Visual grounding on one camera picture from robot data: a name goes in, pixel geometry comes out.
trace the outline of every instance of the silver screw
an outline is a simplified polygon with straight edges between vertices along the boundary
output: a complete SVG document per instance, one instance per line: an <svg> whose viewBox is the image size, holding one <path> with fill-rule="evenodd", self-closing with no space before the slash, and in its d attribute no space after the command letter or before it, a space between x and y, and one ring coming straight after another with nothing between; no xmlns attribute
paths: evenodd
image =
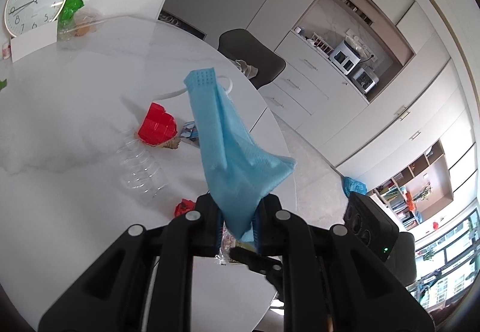
<svg viewBox="0 0 480 332"><path fill-rule="evenodd" d="M332 231L337 236L345 236L349 232L344 225L335 225Z"/></svg>
<svg viewBox="0 0 480 332"><path fill-rule="evenodd" d="M141 225L132 225L128 228L128 234L130 236L138 236L143 233L143 226Z"/></svg>
<svg viewBox="0 0 480 332"><path fill-rule="evenodd" d="M291 215L286 210L279 210L275 213L275 217L280 219L280 221L286 221L287 219L290 219Z"/></svg>
<svg viewBox="0 0 480 332"><path fill-rule="evenodd" d="M188 219L188 221L197 221L201 216L200 211L196 210L189 211L185 214L185 218Z"/></svg>

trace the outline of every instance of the round table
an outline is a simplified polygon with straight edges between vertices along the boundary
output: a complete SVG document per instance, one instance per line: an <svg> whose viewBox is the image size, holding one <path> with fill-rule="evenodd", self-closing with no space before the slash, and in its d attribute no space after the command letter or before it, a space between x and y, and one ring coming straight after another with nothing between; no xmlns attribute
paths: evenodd
<svg viewBox="0 0 480 332"><path fill-rule="evenodd" d="M288 155L250 82L207 43L165 23L120 17L98 31L0 62L0 283L35 328L49 306L131 224L166 225L182 198L207 192L200 150L150 148L169 185L149 203L118 177L116 136L137 129L152 97L184 87L194 69L233 81L230 97L267 151ZM161 103L179 128L193 120L187 94ZM293 176L274 191L296 206ZM195 258L193 332L250 332L273 287L243 265Z"/></svg>

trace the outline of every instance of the blue face mask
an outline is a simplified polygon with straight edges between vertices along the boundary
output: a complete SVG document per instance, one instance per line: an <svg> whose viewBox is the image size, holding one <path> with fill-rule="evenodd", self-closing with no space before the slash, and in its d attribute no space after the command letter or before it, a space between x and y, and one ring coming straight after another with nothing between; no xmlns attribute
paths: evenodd
<svg viewBox="0 0 480 332"><path fill-rule="evenodd" d="M272 155L250 137L215 70L191 71L184 80L198 129L203 170L229 231L253 241L251 219L260 199L289 176L292 158Z"/></svg>

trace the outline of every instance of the mask ear loop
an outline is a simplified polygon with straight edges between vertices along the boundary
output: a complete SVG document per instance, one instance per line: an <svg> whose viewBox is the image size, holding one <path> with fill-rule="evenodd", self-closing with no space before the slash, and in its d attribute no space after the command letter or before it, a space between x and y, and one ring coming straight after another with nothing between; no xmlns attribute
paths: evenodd
<svg viewBox="0 0 480 332"><path fill-rule="evenodd" d="M229 87L225 90L225 93L228 95L232 91L232 88L233 88L232 79L230 79L230 77L227 77L227 76L224 76L224 75L217 76L217 78L218 79L224 78L224 79L229 80ZM181 94L184 94L185 92L187 92L187 88L182 88L181 90L170 92L168 94L155 95L152 100L155 102L157 100L171 99L171 98L180 96Z"/></svg>

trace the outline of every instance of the white paper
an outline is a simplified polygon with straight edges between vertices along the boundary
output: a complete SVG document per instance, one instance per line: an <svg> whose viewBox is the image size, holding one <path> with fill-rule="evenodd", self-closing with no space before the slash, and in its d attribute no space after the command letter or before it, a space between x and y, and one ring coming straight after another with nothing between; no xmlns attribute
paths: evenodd
<svg viewBox="0 0 480 332"><path fill-rule="evenodd" d="M15 62L26 55L57 42L57 21L44 24L10 41L11 60Z"/></svg>

